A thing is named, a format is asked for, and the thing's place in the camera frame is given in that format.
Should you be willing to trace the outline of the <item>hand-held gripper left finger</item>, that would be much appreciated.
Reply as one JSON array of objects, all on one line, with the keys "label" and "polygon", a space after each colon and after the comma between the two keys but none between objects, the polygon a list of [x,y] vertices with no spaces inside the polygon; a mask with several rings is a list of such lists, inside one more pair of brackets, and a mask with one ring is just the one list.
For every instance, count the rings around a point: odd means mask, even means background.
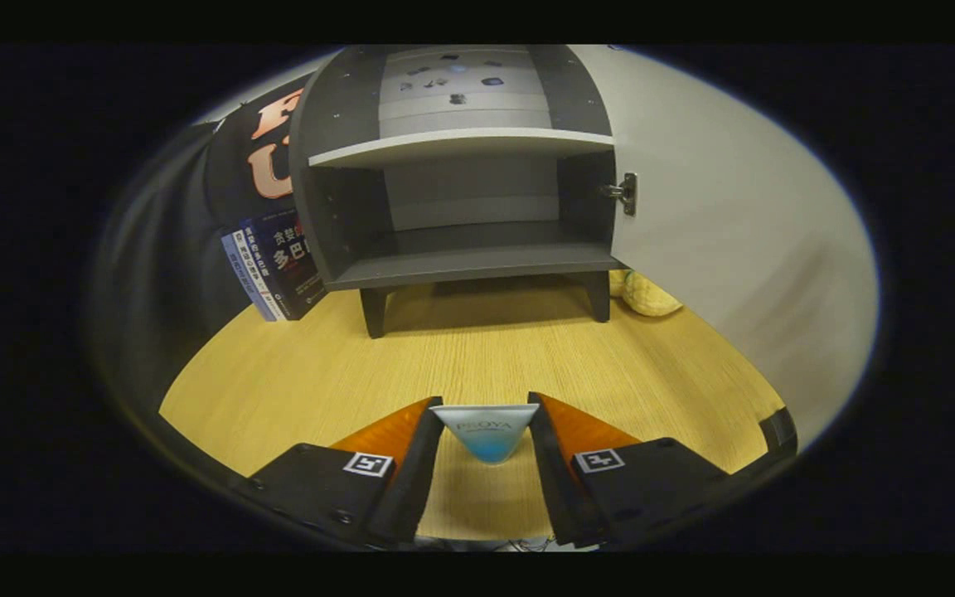
[{"label": "hand-held gripper left finger", "polygon": [[236,481],[246,505],[326,546],[398,551],[413,543],[443,423],[421,398],[329,445],[298,443]]}]

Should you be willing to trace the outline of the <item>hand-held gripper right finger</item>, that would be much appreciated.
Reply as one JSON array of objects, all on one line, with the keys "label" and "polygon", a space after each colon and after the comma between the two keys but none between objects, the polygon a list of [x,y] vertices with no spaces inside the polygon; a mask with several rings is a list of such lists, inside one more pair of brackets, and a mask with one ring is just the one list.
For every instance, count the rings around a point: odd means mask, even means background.
[{"label": "hand-held gripper right finger", "polygon": [[678,439],[638,439],[531,391],[541,491],[562,543],[640,547],[678,532],[711,507],[729,474]]}]

